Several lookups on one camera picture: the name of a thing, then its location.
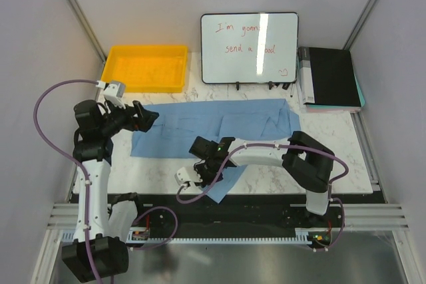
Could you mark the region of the blue long sleeve shirt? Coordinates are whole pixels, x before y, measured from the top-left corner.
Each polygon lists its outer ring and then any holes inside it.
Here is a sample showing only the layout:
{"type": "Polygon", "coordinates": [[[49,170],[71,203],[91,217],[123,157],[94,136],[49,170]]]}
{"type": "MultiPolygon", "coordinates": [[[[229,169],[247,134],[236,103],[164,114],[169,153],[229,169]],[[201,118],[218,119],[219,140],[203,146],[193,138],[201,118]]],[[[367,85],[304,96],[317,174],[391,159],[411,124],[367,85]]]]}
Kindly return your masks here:
{"type": "Polygon", "coordinates": [[[157,112],[152,128],[132,135],[130,155],[148,159],[190,159],[195,138],[251,141],[289,138],[301,129],[300,117],[283,99],[215,100],[148,104],[157,112]]]}

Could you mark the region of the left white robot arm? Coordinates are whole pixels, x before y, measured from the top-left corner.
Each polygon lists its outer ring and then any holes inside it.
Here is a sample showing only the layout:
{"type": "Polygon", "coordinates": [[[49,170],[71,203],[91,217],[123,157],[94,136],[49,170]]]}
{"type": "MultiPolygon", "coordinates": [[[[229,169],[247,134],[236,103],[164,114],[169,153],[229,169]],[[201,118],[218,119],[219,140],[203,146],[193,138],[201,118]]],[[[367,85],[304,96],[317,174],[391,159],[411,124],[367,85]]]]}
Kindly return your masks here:
{"type": "Polygon", "coordinates": [[[73,242],[62,249],[62,259],[81,283],[87,283],[128,270],[130,228],[146,219],[136,193],[122,194],[108,203],[112,137],[121,130],[147,132],[159,114],[139,101],[119,107],[85,100],[74,111],[79,125],[73,150],[79,164],[79,210],[73,242]]]}

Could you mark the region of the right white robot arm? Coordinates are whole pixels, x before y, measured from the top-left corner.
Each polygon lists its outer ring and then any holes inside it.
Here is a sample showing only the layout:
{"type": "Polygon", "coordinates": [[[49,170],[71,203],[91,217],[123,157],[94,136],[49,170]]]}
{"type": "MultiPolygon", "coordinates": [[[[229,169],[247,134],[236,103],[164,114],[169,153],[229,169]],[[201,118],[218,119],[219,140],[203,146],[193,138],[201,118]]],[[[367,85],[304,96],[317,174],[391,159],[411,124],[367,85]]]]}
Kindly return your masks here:
{"type": "Polygon", "coordinates": [[[329,218],[329,179],[334,152],[302,131],[277,142],[244,141],[225,137],[219,142],[197,137],[189,153],[201,163],[186,169],[184,176],[196,186],[222,180],[219,169],[249,165],[283,168],[306,191],[306,221],[321,226],[329,218]]]}

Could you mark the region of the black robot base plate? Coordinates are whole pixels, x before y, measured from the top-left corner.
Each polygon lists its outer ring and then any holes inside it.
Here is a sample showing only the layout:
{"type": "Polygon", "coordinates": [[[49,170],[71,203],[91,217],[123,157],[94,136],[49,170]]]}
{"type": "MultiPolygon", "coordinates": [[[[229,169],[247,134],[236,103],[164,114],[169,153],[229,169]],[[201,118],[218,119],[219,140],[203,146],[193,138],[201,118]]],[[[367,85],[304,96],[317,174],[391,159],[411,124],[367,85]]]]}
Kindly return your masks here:
{"type": "Polygon", "coordinates": [[[160,212],[170,208],[177,216],[178,231],[184,228],[200,229],[207,227],[213,230],[218,225],[223,232],[242,231],[238,228],[254,228],[256,225],[286,229],[295,228],[325,228],[341,227],[343,213],[340,206],[329,207],[325,215],[310,213],[304,206],[291,206],[283,196],[226,196],[220,204],[208,197],[203,197],[191,204],[182,204],[171,194],[110,194],[107,196],[108,212],[120,200],[136,200],[141,212],[151,207],[159,207],[154,213],[149,213],[149,226],[161,228],[160,212]]]}

